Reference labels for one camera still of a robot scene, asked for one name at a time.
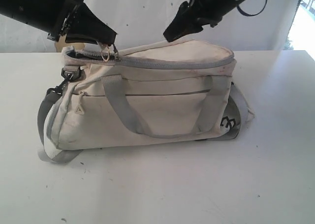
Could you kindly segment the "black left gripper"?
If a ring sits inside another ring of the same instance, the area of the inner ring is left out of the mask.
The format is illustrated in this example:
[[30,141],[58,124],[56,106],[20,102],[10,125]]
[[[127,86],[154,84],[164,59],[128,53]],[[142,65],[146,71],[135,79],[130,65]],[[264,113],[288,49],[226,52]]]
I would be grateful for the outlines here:
[[[48,33],[48,39],[52,41],[65,35],[66,43],[114,44],[117,33],[98,19],[83,1],[0,0],[0,13]],[[70,26],[65,34],[69,17]]]

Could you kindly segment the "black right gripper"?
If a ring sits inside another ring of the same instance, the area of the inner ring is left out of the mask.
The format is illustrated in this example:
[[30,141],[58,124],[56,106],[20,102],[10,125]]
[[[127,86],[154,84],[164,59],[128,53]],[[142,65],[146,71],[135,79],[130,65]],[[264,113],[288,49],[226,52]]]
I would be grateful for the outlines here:
[[259,15],[246,13],[240,4],[245,0],[189,0],[181,3],[173,21],[165,29],[163,36],[173,42],[189,34],[203,31],[204,25],[215,27],[224,15],[237,9],[243,16]]

